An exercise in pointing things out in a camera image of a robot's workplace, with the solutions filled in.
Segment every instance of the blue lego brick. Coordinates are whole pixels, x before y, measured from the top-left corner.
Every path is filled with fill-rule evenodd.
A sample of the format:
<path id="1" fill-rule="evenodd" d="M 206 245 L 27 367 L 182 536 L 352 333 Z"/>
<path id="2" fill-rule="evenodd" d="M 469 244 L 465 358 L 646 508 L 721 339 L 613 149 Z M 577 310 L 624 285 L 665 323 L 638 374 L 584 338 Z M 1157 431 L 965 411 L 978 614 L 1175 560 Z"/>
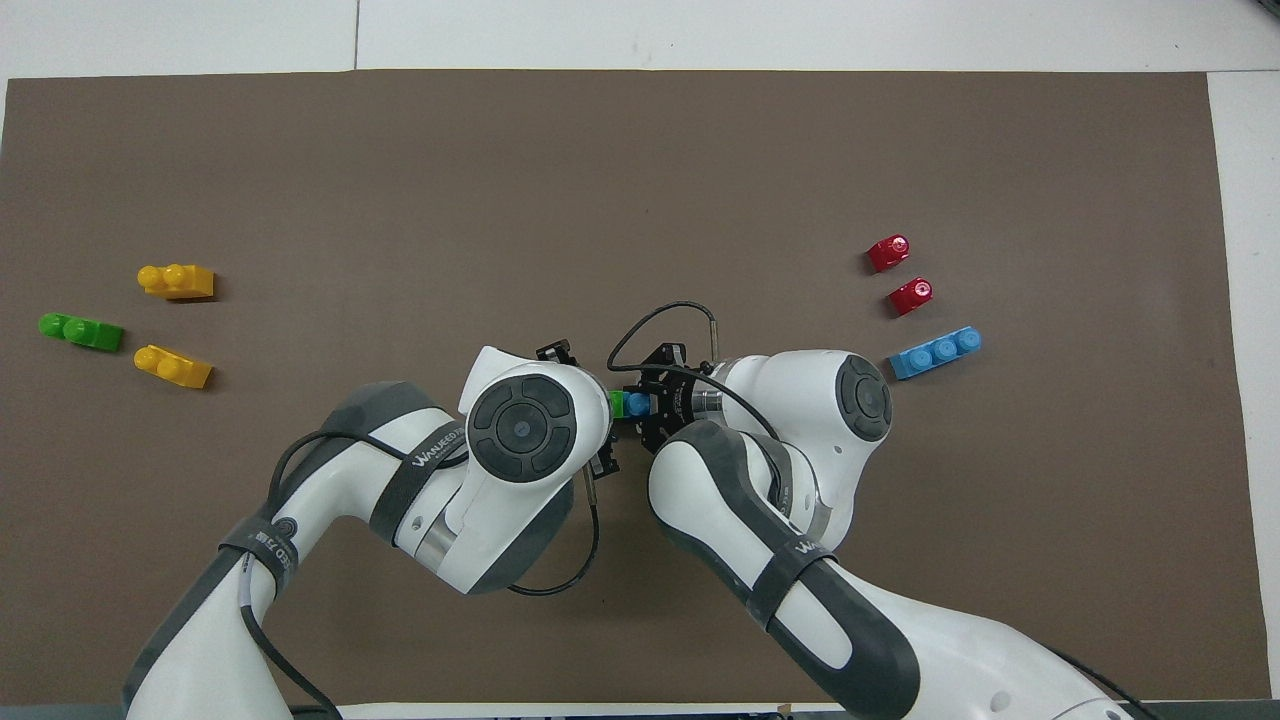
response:
<path id="1" fill-rule="evenodd" d="M 893 374 L 897 375 L 897 379 L 905 380 L 978 350 L 982 350 L 982 334 L 972 327 L 964 327 L 929 342 L 904 350 L 891 356 L 888 363 L 893 365 Z"/>

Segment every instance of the yellow lego brick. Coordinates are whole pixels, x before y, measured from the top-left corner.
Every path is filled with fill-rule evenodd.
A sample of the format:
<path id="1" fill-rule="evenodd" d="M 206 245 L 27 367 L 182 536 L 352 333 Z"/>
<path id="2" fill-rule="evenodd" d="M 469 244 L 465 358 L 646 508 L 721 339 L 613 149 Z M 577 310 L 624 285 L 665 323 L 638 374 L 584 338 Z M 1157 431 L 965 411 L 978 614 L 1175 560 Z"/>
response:
<path id="1" fill-rule="evenodd" d="M 143 265 L 138 270 L 138 284 L 147 295 L 165 300 L 187 297 L 212 297 L 214 273 L 200 265 Z"/>
<path id="2" fill-rule="evenodd" d="M 209 363 L 192 360 L 155 345 L 148 345 L 134 352 L 133 366 L 173 384 L 192 388 L 205 387 L 205 380 L 209 379 L 209 373 L 214 369 Z"/>

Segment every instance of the brown mat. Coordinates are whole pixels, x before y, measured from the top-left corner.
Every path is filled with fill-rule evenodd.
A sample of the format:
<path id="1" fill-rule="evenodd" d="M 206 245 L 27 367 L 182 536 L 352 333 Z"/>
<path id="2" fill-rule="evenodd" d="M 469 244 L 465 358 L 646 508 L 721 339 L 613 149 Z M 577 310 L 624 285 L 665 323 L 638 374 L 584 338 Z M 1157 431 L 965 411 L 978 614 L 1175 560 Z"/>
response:
<path id="1" fill-rule="evenodd" d="M 365 72 L 13 81 L 0 158 L 0 701 L 110 702 L 356 386 L 456 402 L 483 343 L 594 370 L 690 297 L 727 356 L 987 347 L 893 386 L 847 568 L 1146 697 L 1268 694 L 1201 74 Z M 901 232 L 913 258 L 860 255 Z M 143 264 L 200 263 L 165 304 Z M 937 297 L 893 319 L 922 274 Z M 45 338 L 58 310 L 119 355 Z M 705 357 L 694 314 L 662 340 Z M 159 343 L 211 388 L 131 366 Z M 620 387 L 631 378 L 602 373 Z M 635 443 L 575 591 L 457 596 L 340 521 L 268 621 L 339 702 L 822 701 L 649 518 Z M 571 573 L 585 503 L 530 584 Z M 292 698 L 302 700 L 300 693 Z"/>

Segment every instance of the small red block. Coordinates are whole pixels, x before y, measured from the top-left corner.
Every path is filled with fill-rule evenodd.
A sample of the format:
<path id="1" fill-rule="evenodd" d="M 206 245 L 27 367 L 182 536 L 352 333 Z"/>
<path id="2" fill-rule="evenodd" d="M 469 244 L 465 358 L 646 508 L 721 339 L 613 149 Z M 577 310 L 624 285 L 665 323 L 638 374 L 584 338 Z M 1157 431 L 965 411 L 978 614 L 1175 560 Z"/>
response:
<path id="1" fill-rule="evenodd" d="M 872 259 L 872 265 L 876 266 L 877 273 L 883 273 L 902 260 L 906 260 L 910 255 L 911 243 L 900 234 L 886 237 L 867 251 L 867 256 Z"/>
<path id="2" fill-rule="evenodd" d="M 888 299 L 893 302 L 893 307 L 897 309 L 899 316 L 902 316 L 932 300 L 933 286 L 924 278 L 915 278 L 888 293 Z"/>

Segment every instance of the toy building block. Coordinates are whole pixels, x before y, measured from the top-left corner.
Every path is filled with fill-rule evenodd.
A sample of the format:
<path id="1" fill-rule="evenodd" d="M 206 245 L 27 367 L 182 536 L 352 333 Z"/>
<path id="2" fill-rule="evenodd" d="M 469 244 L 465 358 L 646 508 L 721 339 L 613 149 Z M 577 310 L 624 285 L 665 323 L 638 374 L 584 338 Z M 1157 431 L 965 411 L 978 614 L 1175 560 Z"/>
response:
<path id="1" fill-rule="evenodd" d="M 169 265 L 165 268 L 143 265 L 138 270 L 138 284 L 147 291 L 147 295 L 165 300 L 214 296 L 214 273 L 200 265 Z"/>
<path id="2" fill-rule="evenodd" d="M 893 374 L 897 375 L 897 379 L 905 380 L 979 348 L 982 348 L 982 336 L 972 327 L 964 327 L 924 345 L 904 350 L 890 357 L 888 364 L 893 366 Z"/>
<path id="3" fill-rule="evenodd" d="M 609 391 L 609 409 L 614 420 L 649 416 L 649 395 L 644 392 Z"/>
<path id="4" fill-rule="evenodd" d="M 900 234 L 886 237 L 867 251 L 867 256 L 872 259 L 872 265 L 876 266 L 877 273 L 883 273 L 906 260 L 910 255 L 911 243 Z"/>
<path id="5" fill-rule="evenodd" d="M 915 278 L 888 293 L 888 299 L 901 318 L 933 299 L 933 284 L 924 278 Z"/>
<path id="6" fill-rule="evenodd" d="M 124 331 L 119 325 L 77 318 L 76 315 L 63 315 L 61 313 L 49 313 L 40 318 L 40 333 L 67 340 L 76 345 L 106 350 L 115 352 L 120 348 L 120 336 Z"/>
<path id="7" fill-rule="evenodd" d="M 182 387 L 202 388 L 214 368 L 172 350 L 148 345 L 133 354 L 133 366 Z"/>

